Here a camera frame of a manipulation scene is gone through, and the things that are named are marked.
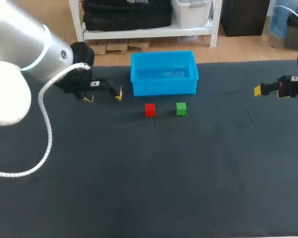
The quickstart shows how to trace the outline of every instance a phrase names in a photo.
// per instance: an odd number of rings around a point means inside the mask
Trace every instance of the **red cube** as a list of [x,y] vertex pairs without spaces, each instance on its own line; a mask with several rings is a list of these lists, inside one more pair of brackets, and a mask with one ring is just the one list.
[[155,104],[147,103],[145,105],[145,115],[146,115],[146,118],[155,117]]

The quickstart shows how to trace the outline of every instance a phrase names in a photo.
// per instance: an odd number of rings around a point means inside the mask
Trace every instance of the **white plastic box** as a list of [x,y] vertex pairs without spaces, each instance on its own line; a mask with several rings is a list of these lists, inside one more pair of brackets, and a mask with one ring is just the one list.
[[213,0],[172,0],[175,19],[181,29],[204,26]]

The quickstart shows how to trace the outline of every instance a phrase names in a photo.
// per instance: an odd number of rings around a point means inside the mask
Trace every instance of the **water bottle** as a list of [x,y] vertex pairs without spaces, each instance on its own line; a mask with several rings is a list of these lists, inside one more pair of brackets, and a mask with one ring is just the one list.
[[273,36],[285,38],[287,19],[294,10],[298,10],[298,0],[276,0],[269,27]]

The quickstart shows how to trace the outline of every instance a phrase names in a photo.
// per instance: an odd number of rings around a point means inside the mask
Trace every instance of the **shelf leg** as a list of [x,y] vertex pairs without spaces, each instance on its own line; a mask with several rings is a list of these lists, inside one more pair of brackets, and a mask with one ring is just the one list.
[[79,17],[79,1],[78,0],[69,0],[70,7],[72,11],[73,23],[75,26],[75,31],[77,35],[78,41],[84,41],[84,35],[80,24],[80,17]]
[[221,9],[222,9],[222,0],[214,0],[214,6],[215,7],[214,7],[214,13],[213,13],[213,20],[212,20],[213,24],[212,24],[210,47],[217,46]]

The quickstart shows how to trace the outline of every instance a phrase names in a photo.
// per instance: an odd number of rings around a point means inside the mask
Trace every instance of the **white cable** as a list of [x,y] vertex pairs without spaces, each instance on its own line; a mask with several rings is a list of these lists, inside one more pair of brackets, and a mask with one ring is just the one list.
[[0,172],[0,177],[19,178],[19,177],[23,177],[23,176],[26,176],[26,175],[30,175],[33,172],[37,171],[45,163],[45,161],[47,160],[47,158],[50,154],[51,147],[52,147],[52,128],[51,128],[51,124],[50,124],[48,114],[45,110],[45,106],[44,106],[44,103],[43,103],[44,94],[53,84],[60,81],[70,71],[72,71],[74,69],[79,69],[79,68],[89,70],[90,66],[85,64],[85,63],[76,63],[76,64],[73,64],[73,65],[67,67],[62,72],[55,75],[50,81],[48,81],[39,92],[39,97],[38,97],[39,106],[40,106],[42,115],[44,117],[45,125],[46,125],[47,131],[48,131],[48,146],[46,148],[45,154],[44,154],[43,158],[41,159],[41,161],[35,167],[31,168],[30,170],[21,172],[21,173],[3,173],[3,172]]
[[285,8],[285,9],[291,11],[293,14],[295,14],[295,15],[298,17],[298,14],[297,14],[295,11],[291,10],[290,8],[288,8],[288,7],[286,7],[286,6],[283,6],[283,5],[277,5],[277,6],[283,7],[283,8]]

